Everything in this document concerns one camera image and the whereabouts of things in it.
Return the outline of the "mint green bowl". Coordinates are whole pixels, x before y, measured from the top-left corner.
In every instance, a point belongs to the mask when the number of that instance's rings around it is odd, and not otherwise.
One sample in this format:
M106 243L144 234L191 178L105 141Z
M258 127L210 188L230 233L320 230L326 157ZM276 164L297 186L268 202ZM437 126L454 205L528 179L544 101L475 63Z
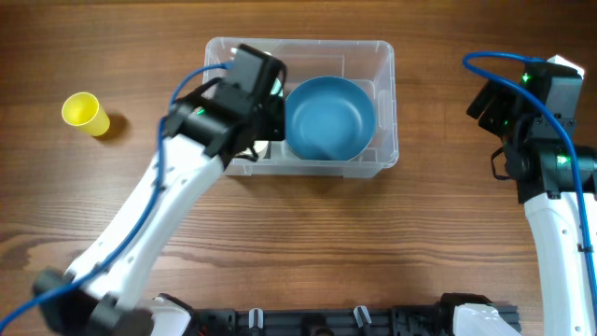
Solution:
M273 96L279 96L279 97L283 97L284 96L284 87L283 84L281 82L281 80L279 78L276 78L274 80L274 84L271 88L271 95Z

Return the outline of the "yellow cup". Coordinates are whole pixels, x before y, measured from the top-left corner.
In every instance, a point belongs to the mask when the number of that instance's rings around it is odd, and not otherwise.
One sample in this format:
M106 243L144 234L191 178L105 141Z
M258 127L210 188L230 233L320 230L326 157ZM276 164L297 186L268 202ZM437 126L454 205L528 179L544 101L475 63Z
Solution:
M62 105L62 119L90 136L101 136L110 127L110 119L104 108L89 92L71 95Z

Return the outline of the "pink cup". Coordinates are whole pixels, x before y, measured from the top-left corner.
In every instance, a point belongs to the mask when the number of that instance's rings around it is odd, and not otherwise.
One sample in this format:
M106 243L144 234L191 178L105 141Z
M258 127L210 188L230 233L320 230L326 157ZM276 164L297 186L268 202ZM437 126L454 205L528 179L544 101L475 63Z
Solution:
M258 155L258 157L260 159L263 159L267 152L268 152L268 147L270 145L269 141L255 141L253 144L253 149L255 150L256 154ZM251 157L253 155L251 149L248 147L246 150L244 150L243 152L241 152L241 155L247 155L249 157Z

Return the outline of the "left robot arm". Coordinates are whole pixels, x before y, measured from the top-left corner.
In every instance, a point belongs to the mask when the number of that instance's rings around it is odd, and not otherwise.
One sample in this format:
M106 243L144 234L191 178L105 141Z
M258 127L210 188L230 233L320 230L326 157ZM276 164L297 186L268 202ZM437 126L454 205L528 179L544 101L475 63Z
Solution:
M258 140L284 137L285 64L240 45L230 63L189 94L176 92L158 126L157 152L100 237L64 272L33 286L50 330L61 335L188 335L190 307L143 291L163 247L231 160L257 160Z

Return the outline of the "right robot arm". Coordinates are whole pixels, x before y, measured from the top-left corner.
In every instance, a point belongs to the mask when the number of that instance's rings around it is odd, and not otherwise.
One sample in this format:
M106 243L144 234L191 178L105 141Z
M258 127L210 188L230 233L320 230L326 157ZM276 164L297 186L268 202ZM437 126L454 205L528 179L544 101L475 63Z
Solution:
M547 335L596 332L596 151L572 137L585 71L555 55L548 60L501 53L524 64L521 82L489 73L467 109L496 135L505 180L517 186L535 242Z

